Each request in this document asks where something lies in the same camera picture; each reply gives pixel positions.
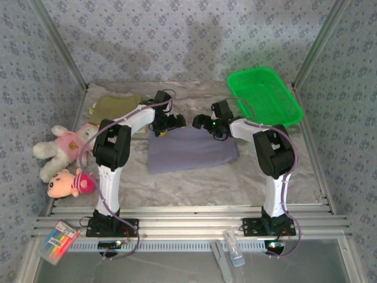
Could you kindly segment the small clear bottle blue cap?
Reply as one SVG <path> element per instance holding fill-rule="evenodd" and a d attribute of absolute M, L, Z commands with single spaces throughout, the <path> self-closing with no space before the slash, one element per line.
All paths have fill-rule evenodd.
<path fill-rule="evenodd" d="M 224 239 L 230 259 L 234 267 L 239 267 L 245 264 L 245 260 L 242 254 L 242 249 L 238 243 L 237 236 L 233 230 L 227 230 L 224 232 Z"/>

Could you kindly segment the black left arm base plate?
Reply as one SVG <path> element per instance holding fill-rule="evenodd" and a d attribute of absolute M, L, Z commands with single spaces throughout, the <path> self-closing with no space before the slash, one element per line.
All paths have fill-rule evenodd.
<path fill-rule="evenodd" d="M 86 237 L 88 238 L 125 238 L 136 237 L 138 219 L 123 219 L 119 221 L 110 217 L 105 219 L 91 218 L 87 225 Z"/>

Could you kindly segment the aluminium corner post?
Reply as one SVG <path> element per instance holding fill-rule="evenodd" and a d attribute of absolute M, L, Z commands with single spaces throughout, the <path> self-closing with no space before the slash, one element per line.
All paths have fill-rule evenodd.
<path fill-rule="evenodd" d="M 40 20 L 42 26 L 46 30 L 51 42 L 53 43 L 57 53 L 61 57 L 64 65 L 68 68 L 68 71 L 73 76 L 73 79 L 78 84 L 82 91 L 87 90 L 87 83 L 84 80 L 78 66 L 76 65 L 70 51 L 65 44 L 56 24 L 51 18 L 49 12 L 47 11 L 42 0 L 28 0 L 32 9 L 36 13 L 38 19 Z"/>
<path fill-rule="evenodd" d="M 335 30 L 339 20 L 344 14 L 347 7 L 350 5 L 351 0 L 334 0 L 332 7 L 327 14 L 323 25 L 317 34 L 309 52 L 307 53 L 295 79 L 292 82 L 292 89 L 297 91 L 301 88 L 305 79 L 310 74 L 316 60 L 319 58 L 321 52 L 325 48 L 327 41 Z"/>

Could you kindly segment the white plush bunny pink hoodie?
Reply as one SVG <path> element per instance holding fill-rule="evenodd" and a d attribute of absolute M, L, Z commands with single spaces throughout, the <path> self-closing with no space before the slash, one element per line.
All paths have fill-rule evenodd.
<path fill-rule="evenodd" d="M 55 125 L 51 131 L 55 140 L 39 142 L 32 148 L 32 153 L 37 159 L 49 159 L 39 171 L 39 177 L 44 183 L 48 183 L 56 173 L 67 168 L 71 163 L 78 163 L 80 151 L 98 132 L 98 127 L 86 124 L 73 132 L 63 126 Z"/>

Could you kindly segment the pack of coloured markers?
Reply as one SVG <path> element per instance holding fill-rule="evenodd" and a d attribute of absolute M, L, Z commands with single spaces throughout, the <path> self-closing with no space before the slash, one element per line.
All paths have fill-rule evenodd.
<path fill-rule="evenodd" d="M 39 249 L 40 256 L 57 265 L 68 248 L 77 240 L 81 231 L 64 220 L 59 220 Z"/>

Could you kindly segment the grey plastic clip tool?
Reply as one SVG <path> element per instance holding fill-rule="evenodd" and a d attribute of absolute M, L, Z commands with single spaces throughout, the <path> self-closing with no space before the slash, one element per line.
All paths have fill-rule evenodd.
<path fill-rule="evenodd" d="M 214 257 L 220 268 L 224 282 L 233 283 L 233 276 L 227 263 L 227 259 L 223 250 L 223 245 L 221 244 L 220 240 L 210 242 L 210 247 L 214 253 Z"/>

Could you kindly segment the green plastic basket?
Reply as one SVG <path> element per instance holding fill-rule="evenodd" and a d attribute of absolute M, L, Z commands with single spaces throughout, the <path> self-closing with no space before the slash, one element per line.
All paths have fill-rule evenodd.
<path fill-rule="evenodd" d="M 230 74 L 227 84 L 242 116 L 253 122 L 285 127 L 298 124 L 304 113 L 277 72 L 268 67 L 256 67 Z"/>

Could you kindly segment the plush doll pink striped hat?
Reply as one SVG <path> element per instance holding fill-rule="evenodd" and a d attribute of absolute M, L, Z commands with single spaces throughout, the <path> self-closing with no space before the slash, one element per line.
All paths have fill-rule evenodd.
<path fill-rule="evenodd" d="M 53 199 L 62 199 L 68 196 L 78 197 L 95 191 L 95 177 L 92 173 L 85 173 L 78 168 L 75 174 L 68 169 L 55 174 L 48 183 L 47 194 Z"/>

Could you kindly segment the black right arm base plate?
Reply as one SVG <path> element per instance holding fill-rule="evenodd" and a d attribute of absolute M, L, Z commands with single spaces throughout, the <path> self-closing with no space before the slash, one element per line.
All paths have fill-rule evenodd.
<path fill-rule="evenodd" d="M 278 218 L 243 218 L 244 236 L 296 236 L 294 222 L 284 215 Z"/>

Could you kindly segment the grey skirt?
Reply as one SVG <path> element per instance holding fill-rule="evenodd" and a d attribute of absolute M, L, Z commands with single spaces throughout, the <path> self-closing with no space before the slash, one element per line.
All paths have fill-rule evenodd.
<path fill-rule="evenodd" d="M 237 160 L 234 138 L 216 140 L 207 130 L 183 127 L 163 136 L 150 134 L 148 172 L 152 175 L 189 169 L 204 169 Z"/>

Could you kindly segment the olive brown skirt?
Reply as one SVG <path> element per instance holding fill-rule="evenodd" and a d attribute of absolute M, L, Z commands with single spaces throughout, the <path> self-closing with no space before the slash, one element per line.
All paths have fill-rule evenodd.
<path fill-rule="evenodd" d="M 133 94 L 126 97 L 104 95 L 96 102 L 95 111 L 89 117 L 88 123 L 98 127 L 104 119 L 119 119 L 133 111 L 142 100 L 141 94 Z"/>

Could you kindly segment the aluminium side rail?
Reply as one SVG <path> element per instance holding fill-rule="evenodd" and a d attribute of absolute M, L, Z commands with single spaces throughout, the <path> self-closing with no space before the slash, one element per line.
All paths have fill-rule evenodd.
<path fill-rule="evenodd" d="M 77 111 L 75 113 L 75 117 L 74 117 L 74 121 L 73 121 L 73 124 L 71 126 L 71 131 L 74 131 L 76 128 L 77 128 L 77 124 L 78 124 L 78 121 L 80 119 L 80 115 L 81 115 L 81 110 L 82 110 L 82 107 L 84 105 L 84 100 L 85 100 L 85 97 L 86 97 L 86 94 L 87 94 L 87 88 L 84 89 L 84 91 L 82 92 L 82 96 L 81 96 L 81 99 L 80 99 L 80 103 L 78 104 L 78 108 L 77 108 Z"/>
<path fill-rule="evenodd" d="M 289 183 L 288 202 L 309 206 L 320 206 L 331 214 L 336 214 L 328 182 L 316 149 L 309 120 L 306 115 L 294 126 L 298 131 L 299 164 Z"/>

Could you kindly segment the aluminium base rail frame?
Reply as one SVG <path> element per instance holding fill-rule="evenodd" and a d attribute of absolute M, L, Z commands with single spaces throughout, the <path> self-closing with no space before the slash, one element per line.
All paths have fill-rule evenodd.
<path fill-rule="evenodd" d="M 349 222 L 343 215 L 334 215 L 327 204 L 290 205 L 290 214 L 298 220 L 303 239 L 336 239 L 350 236 Z M 33 237 L 47 236 L 58 220 L 84 229 L 90 208 L 53 208 L 51 216 L 38 217 Z M 139 219 L 142 239 L 172 240 L 218 239 L 227 229 L 238 229 L 243 218 L 258 218 L 256 206 L 167 206 L 123 208 L 122 218 Z"/>

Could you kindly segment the small circuit board green LED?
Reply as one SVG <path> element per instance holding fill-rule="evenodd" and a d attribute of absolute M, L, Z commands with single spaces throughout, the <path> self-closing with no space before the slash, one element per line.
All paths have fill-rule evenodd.
<path fill-rule="evenodd" d="M 99 241 L 97 244 L 98 249 L 121 249 L 123 245 L 123 241 L 115 240 L 115 241 Z"/>
<path fill-rule="evenodd" d="M 266 240 L 264 242 L 264 245 L 268 251 L 282 251 L 284 250 L 284 247 L 286 246 L 285 241 L 277 241 L 277 240 Z"/>

